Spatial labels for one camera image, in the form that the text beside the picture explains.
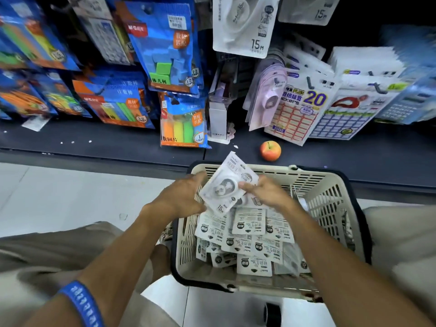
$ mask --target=blue wristband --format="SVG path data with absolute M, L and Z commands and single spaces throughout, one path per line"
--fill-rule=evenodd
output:
M 93 296 L 79 281 L 73 281 L 66 285 L 59 290 L 59 293 L 68 296 L 76 307 L 77 312 L 82 317 L 82 321 L 86 327 L 105 326 L 99 307 L 95 303 Z

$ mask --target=person's left arm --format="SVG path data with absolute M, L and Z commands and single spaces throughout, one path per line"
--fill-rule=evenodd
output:
M 106 327 L 117 327 L 161 231 L 172 220 L 206 210 L 194 196 L 206 179 L 198 173 L 177 180 L 145 205 L 135 222 L 92 261 L 77 280 L 94 297 Z M 57 294 L 24 327 L 81 327 L 81 317 L 67 296 Z

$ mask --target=forearm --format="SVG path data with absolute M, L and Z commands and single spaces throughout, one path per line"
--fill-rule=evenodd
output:
M 166 213 L 165 207 L 159 204 L 146 205 L 135 222 L 77 278 L 94 297 L 106 327 L 119 325 L 141 272 L 165 228 L 165 222 L 151 216 Z M 79 315 L 68 301 L 64 295 L 56 295 L 25 326 L 81 327 Z
M 337 326 L 433 326 L 414 304 L 295 202 L 282 209 Z

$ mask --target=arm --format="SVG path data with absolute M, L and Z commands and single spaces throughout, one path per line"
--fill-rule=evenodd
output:
M 239 186 L 289 222 L 337 326 L 433 326 L 406 296 L 334 240 L 272 180 L 260 176 L 258 186 Z
M 176 218 L 206 210 L 194 195 L 206 173 L 177 180 L 145 205 L 135 222 L 88 265 L 77 280 L 97 303 L 106 327 L 117 327 L 135 285 L 165 226 Z M 82 327 L 73 304 L 57 294 L 39 309 L 25 327 Z

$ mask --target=person's right arm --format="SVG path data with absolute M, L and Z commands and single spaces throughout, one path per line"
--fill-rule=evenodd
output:
M 289 222 L 338 327 L 433 326 L 389 280 L 331 237 L 271 179 L 262 175 L 258 186 L 239 183 L 239 187 L 275 208 Z

